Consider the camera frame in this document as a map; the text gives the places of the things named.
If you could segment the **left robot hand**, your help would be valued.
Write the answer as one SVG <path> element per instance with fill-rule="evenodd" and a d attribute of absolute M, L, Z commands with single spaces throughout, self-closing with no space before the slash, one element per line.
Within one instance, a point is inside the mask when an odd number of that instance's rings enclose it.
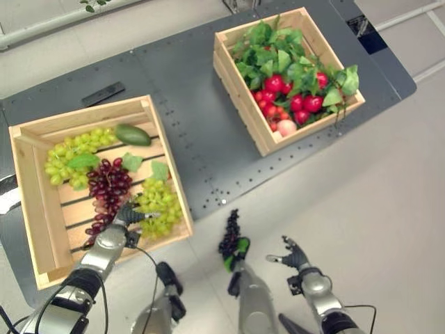
<path fill-rule="evenodd" d="M 137 207 L 134 207 L 131 201 L 122 203 L 111 224 L 126 230 L 131 224 L 161 216 L 161 213 L 158 211 L 144 213 L 137 212 L 136 209 Z"/>

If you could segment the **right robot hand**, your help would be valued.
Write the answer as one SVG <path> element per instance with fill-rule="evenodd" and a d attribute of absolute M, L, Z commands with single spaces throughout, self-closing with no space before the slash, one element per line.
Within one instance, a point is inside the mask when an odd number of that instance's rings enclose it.
<path fill-rule="evenodd" d="M 289 254 L 283 256 L 267 255 L 266 260 L 268 262 L 283 264 L 287 267 L 296 269 L 298 272 L 312 267 L 303 249 L 301 249 L 292 238 L 283 235 L 282 241 L 285 244 L 285 249 L 289 251 Z"/>

